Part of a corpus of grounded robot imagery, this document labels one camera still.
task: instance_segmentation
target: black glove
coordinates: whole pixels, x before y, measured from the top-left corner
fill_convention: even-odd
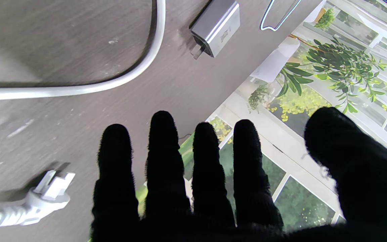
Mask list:
[[[146,161],[148,194],[145,218],[140,222],[131,172],[132,148],[128,131],[120,124],[103,133],[98,155],[100,178],[95,185],[95,220],[92,240],[109,241],[127,236],[152,237],[171,229],[198,234],[235,229],[226,195],[225,175],[219,164],[218,138],[211,124],[195,130],[191,211],[184,186],[184,166],[178,152],[178,134],[171,115],[160,111],[150,123]],[[234,198],[238,227],[253,224],[281,231],[282,218],[273,204],[268,176],[262,169],[262,152],[252,122],[242,120],[234,129]]]
[[[192,213],[177,130],[171,115],[161,111],[150,125],[149,192],[141,221],[128,131],[118,124],[105,130],[98,155],[100,179],[95,185],[92,240],[387,241],[387,149],[335,108],[319,109],[307,123],[304,137],[312,158],[327,167],[337,182],[346,225],[281,233],[283,222],[262,169],[258,134],[248,120],[234,128],[237,228],[226,198],[218,139],[207,123],[195,130]]]

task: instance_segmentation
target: desk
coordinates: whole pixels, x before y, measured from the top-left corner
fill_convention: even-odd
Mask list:
[[[239,0],[240,29],[217,58],[194,60],[188,26],[207,0],[168,0],[161,50],[137,79],[87,95],[0,101],[0,202],[21,197],[18,190],[54,161],[76,173],[66,208],[35,225],[0,228],[0,241],[86,242],[106,126],[128,127],[138,187],[153,113],[168,110],[180,137],[192,133],[320,1],[302,1],[271,32],[259,29],[270,0]],[[293,2],[276,1],[269,25]],[[0,0],[0,86],[91,83],[124,71],[146,45],[151,9],[150,0]]]

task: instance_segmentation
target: finger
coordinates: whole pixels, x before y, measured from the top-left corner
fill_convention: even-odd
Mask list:
[[[232,207],[226,197],[225,173],[219,163],[219,141],[211,124],[198,124],[193,146],[194,212],[213,216],[234,226]]]
[[[139,221],[131,156],[131,141],[126,128],[120,124],[107,127],[98,153],[99,180],[95,183],[93,195],[94,241],[117,236],[115,231],[131,228]]]
[[[237,224],[257,223],[282,229],[283,221],[262,169],[259,136],[249,120],[239,121],[234,128],[234,198]]]
[[[316,111],[304,137],[312,158],[336,180],[347,222],[387,225],[387,149],[335,108]]]
[[[172,116],[159,111],[152,117],[146,162],[146,216],[190,210],[184,186],[184,165]]]

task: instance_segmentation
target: gray charger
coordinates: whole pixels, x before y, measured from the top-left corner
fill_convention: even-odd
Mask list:
[[[203,53],[216,57],[240,27],[240,5],[235,0],[211,0],[189,26],[197,45],[195,59]]]

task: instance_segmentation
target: poster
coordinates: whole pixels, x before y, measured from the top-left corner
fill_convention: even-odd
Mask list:
[[[324,106],[337,107],[387,147],[384,1],[324,0],[209,117],[221,141],[220,162],[233,208],[232,129],[249,119],[261,139],[263,168],[284,229],[344,222],[335,181],[304,147],[305,124]],[[180,150],[188,185],[193,136]]]

